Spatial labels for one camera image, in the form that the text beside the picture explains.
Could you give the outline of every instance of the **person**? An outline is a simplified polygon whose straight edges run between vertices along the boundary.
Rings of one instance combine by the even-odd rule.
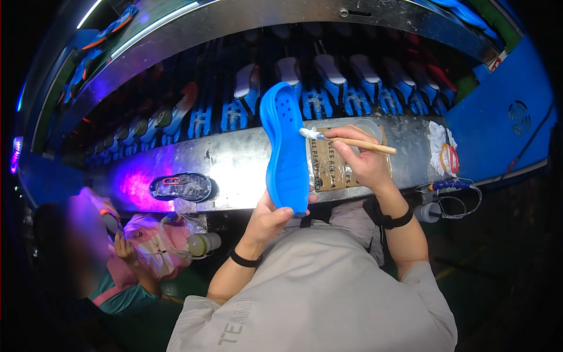
[[[186,246],[187,227],[172,221],[160,231],[156,214],[135,214],[113,242],[105,213],[120,221],[111,200],[88,187],[41,205],[33,220],[39,278],[48,293],[88,297],[107,314],[141,311],[162,297],[159,280],[174,278],[191,263],[171,252]]]
[[[351,125],[325,136],[378,143]],[[373,191],[383,215],[408,213],[383,154],[360,149],[355,155],[341,142],[334,148]],[[453,351],[454,317],[417,219],[386,230],[396,280],[379,268],[379,229],[362,202],[336,207],[329,224],[312,220],[308,228],[292,228],[292,209],[276,209],[266,192],[207,297],[185,299],[168,352]]]

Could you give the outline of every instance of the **right hand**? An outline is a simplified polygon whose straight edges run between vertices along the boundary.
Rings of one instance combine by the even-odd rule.
[[[326,138],[341,137],[380,144],[377,138],[365,133],[361,128],[353,124],[333,127],[324,132],[324,136]],[[334,142],[333,145],[348,166],[352,168],[352,172],[362,186],[370,188],[376,194],[381,190],[394,186],[383,153],[359,148],[360,154],[356,155],[350,146],[340,141]]]
[[[117,256],[123,259],[127,264],[135,264],[137,262],[137,251],[135,247],[131,244],[131,241],[123,238],[123,235],[119,233],[115,234],[113,247],[115,248]]]

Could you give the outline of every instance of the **orange scissors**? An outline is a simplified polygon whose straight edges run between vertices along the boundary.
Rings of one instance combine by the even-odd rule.
[[[440,151],[440,164],[444,171],[446,171],[446,165],[444,164],[444,159],[442,155],[444,155],[444,150],[448,150],[448,160],[450,162],[450,168],[452,169],[452,173],[457,173],[459,170],[459,161],[457,152],[455,151],[454,147],[450,144],[450,136],[448,134],[448,129],[444,129],[446,132],[446,143],[442,144],[442,150]]]

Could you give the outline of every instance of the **factory floor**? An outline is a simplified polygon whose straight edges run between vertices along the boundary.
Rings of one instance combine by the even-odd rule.
[[[542,184],[544,179],[536,177],[503,188],[484,189],[483,202],[475,213],[461,220],[422,223],[432,269],[458,327],[456,350],[493,350],[488,336],[498,328],[499,319],[510,316],[507,305],[521,291],[523,273],[537,261],[539,248],[546,240],[543,229],[547,192]],[[471,191],[453,195],[468,208],[477,201]],[[327,220],[330,208],[340,203],[313,205],[312,215]],[[454,203],[444,205],[452,212],[458,211]],[[163,293],[179,298],[205,296],[209,281],[242,236],[250,215],[250,211],[211,215],[211,227],[221,224],[224,228],[217,231],[223,241],[221,247],[211,257],[194,261],[173,281],[162,282]],[[388,257],[383,269],[396,275]],[[165,351],[181,308],[180,304],[161,301],[141,315],[100,314],[100,318],[110,331],[118,331],[113,338],[124,351]]]

